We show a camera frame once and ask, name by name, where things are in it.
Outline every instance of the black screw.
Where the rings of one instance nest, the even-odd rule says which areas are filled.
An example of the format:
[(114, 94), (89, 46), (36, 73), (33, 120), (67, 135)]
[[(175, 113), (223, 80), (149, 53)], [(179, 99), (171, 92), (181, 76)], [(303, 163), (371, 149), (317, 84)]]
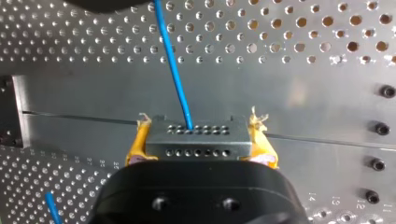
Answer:
[(152, 209), (161, 212), (167, 206), (169, 206), (169, 199), (165, 197), (158, 197), (152, 201)]
[(385, 170), (385, 162), (381, 161), (380, 159), (373, 159), (371, 164), (372, 164), (373, 169), (375, 169), (377, 171)]
[(386, 85), (381, 88), (380, 93), (385, 98), (393, 98), (396, 95), (396, 90), (394, 87)]
[(379, 195), (373, 190), (367, 191), (366, 199), (369, 203), (379, 203)]
[(387, 135), (390, 133), (390, 127), (385, 123), (377, 123), (375, 125), (375, 132), (379, 135)]
[(241, 204), (233, 198), (228, 198), (222, 202), (222, 206), (223, 206), (224, 210), (229, 211), (229, 212), (234, 212), (236, 210), (239, 210), (239, 208), (241, 207)]

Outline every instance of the small metal part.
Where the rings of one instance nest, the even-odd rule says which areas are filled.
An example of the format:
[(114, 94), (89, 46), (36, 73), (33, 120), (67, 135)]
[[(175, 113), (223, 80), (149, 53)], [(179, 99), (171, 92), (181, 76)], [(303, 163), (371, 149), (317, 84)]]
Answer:
[(383, 171), (385, 170), (385, 162), (381, 161), (380, 159), (373, 159), (371, 165), (374, 170), (376, 171)]
[(379, 203), (379, 195), (373, 190), (367, 191), (366, 199), (368, 203)]
[(166, 161), (238, 160), (250, 155), (247, 120), (197, 121), (194, 130), (156, 117), (146, 141), (146, 154)]
[(379, 135), (388, 135), (390, 133), (390, 127), (385, 123), (377, 123), (375, 125), (375, 132)]
[(385, 98), (393, 98), (396, 95), (396, 90), (390, 85), (385, 85), (381, 88), (380, 93)]

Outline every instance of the blue cable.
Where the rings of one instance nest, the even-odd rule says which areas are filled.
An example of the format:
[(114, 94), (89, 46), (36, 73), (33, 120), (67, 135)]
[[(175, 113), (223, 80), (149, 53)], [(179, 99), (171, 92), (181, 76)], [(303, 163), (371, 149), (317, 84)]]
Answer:
[(58, 214), (58, 209), (56, 208), (55, 201), (53, 201), (53, 197), (50, 192), (46, 193), (46, 203), (55, 224), (62, 224), (61, 217)]
[(165, 47), (166, 56), (168, 57), (169, 66), (171, 67), (171, 73), (175, 82), (178, 100), (180, 101), (181, 108), (183, 109), (184, 120), (186, 120), (187, 129), (193, 129), (189, 104), (187, 103), (186, 96), (184, 95), (183, 85), (181, 84), (180, 76), (177, 70), (177, 62), (175, 55), (172, 50), (172, 43), (169, 38), (168, 32), (166, 31), (166, 24), (163, 18), (163, 10), (161, 0), (154, 0), (155, 15), (157, 17), (158, 26), (160, 28), (160, 34), (163, 36), (163, 46)]

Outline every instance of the metal block with holes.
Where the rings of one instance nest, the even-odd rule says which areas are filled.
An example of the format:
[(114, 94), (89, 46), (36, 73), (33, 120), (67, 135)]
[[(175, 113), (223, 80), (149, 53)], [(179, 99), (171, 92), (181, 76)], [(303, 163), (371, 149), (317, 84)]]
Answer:
[(181, 122), (154, 119), (146, 153), (166, 161), (239, 160), (250, 155), (247, 120), (198, 121), (194, 130)]

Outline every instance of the silver metal sheet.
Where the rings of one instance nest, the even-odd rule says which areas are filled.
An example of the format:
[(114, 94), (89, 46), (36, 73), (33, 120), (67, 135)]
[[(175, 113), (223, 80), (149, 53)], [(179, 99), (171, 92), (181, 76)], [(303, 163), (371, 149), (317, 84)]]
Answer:
[[(74, 163), (76, 155), (73, 154), (87, 154), (90, 155), (89, 158), (80, 156), (78, 161), (92, 162), (93, 167), (100, 167), (104, 164), (105, 168), (110, 170), (120, 168), (124, 163), (135, 130), (135, 126), (130, 124), (98, 121), (41, 116), (30, 116), (28, 120), (30, 120), (30, 132), (35, 133), (37, 139), (41, 140), (32, 142), (36, 155), (40, 154), (41, 147), (46, 154), (52, 155), (47, 153), (48, 149), (45, 145), (56, 144), (61, 150), (55, 151), (59, 159), (62, 159), (65, 154), (69, 158), (68, 162)], [(379, 220), (380, 218), (383, 219), (382, 223), (390, 224), (396, 221), (396, 191), (392, 187), (395, 185), (394, 170), (396, 168), (394, 150), (274, 137), (269, 140), (280, 158), (279, 171), (296, 188), (306, 208), (306, 213), (313, 218), (314, 223), (361, 224), (365, 223), (364, 220)], [(1, 153), (4, 158), (11, 152), (3, 150)], [(386, 163), (386, 169), (378, 172), (370, 168), (368, 161), (372, 158), (382, 159)], [(37, 158), (37, 160), (43, 162), (46, 159)], [(3, 168), (0, 171), (0, 177), (7, 173), (7, 169)], [(375, 190), (379, 194), (380, 203), (369, 204), (364, 200), (364, 193), (367, 189)], [(321, 216), (322, 212), (326, 213), (326, 217)], [(7, 212), (1, 214), (3, 217), (8, 215)], [(341, 215), (350, 216), (352, 221), (332, 222)]]
[[(368, 131), (376, 121), (396, 126), (394, 100), (377, 94), (396, 83), (394, 1), (163, 4), (194, 119), (256, 105), (273, 134), (395, 144)], [(2, 0), (0, 9), (0, 68), (24, 75), (23, 110), (182, 119), (152, 5), (93, 15), (61, 1)]]

